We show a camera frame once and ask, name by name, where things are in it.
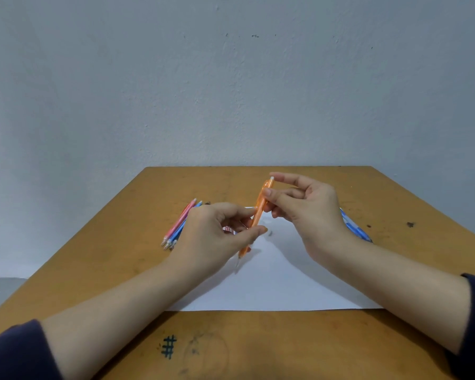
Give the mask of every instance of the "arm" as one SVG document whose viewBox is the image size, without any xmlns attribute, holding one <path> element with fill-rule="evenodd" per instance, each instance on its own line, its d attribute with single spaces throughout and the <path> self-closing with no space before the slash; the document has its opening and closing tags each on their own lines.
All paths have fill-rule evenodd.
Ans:
<svg viewBox="0 0 475 380">
<path fill-rule="evenodd" d="M 190 210 L 176 249 L 160 265 L 41 322 L 64 379 L 91 378 L 162 311 L 266 232 L 246 229 L 253 209 L 229 203 Z M 225 234 L 232 226 L 236 235 Z"/>
<path fill-rule="evenodd" d="M 448 274 L 355 237 L 336 191 L 305 176 L 272 173 L 296 187 L 265 190 L 266 211 L 294 223 L 308 254 L 332 274 L 457 354 L 468 324 L 470 288 Z"/>
</svg>

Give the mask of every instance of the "gray wall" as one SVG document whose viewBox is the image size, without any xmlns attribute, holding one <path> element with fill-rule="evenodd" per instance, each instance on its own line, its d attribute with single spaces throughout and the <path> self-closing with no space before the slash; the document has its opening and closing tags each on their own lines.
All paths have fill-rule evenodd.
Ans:
<svg viewBox="0 0 475 380">
<path fill-rule="evenodd" d="M 372 165 L 475 232 L 475 0 L 0 0 L 0 276 L 148 165 Z"/>
</svg>

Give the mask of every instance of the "hand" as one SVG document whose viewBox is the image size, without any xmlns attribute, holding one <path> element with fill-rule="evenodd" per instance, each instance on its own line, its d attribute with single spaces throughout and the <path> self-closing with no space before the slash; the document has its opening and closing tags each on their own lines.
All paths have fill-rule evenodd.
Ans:
<svg viewBox="0 0 475 380">
<path fill-rule="evenodd" d="M 295 187 L 281 191 L 265 188 L 262 193 L 269 202 L 264 211 L 272 211 L 273 218 L 291 221 L 313 260 L 320 262 L 321 252 L 352 235 L 343 222 L 338 196 L 331 185 L 292 173 L 272 172 L 271 176 Z"/>
<path fill-rule="evenodd" d="M 183 233 L 168 260 L 201 279 L 208 278 L 220 270 L 238 250 L 266 233 L 267 228 L 263 225 L 249 229 L 243 225 L 250 221 L 254 212 L 254 208 L 230 203 L 190 209 Z M 226 225 L 238 233 L 226 234 L 222 230 Z"/>
</svg>

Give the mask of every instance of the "wooden table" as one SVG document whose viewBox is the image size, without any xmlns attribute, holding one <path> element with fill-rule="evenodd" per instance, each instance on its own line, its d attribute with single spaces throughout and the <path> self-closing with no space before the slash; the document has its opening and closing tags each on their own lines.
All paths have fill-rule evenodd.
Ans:
<svg viewBox="0 0 475 380">
<path fill-rule="evenodd" d="M 371 167 L 146 168 L 0 307 L 0 332 L 158 264 L 167 255 L 159 246 L 165 230 L 190 199 L 253 205 L 271 170 L 334 185 L 375 243 L 475 274 L 475 235 Z M 168 359 L 161 345 L 172 334 Z M 164 313 L 97 377 L 451 378 L 443 350 L 384 310 Z"/>
</svg>

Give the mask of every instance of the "person's right hand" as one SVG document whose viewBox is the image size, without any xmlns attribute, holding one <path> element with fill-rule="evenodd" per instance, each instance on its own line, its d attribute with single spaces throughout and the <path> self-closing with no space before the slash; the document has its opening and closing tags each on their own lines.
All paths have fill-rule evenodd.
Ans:
<svg viewBox="0 0 475 380">
<path fill-rule="evenodd" d="M 291 221 L 313 260 L 319 262 L 321 252 L 352 236 L 343 222 L 334 187 L 293 173 L 272 172 L 270 175 L 275 181 L 295 187 L 280 191 L 265 188 L 262 194 L 268 203 L 264 211 L 272 211 L 273 218 L 284 217 Z"/>
</svg>

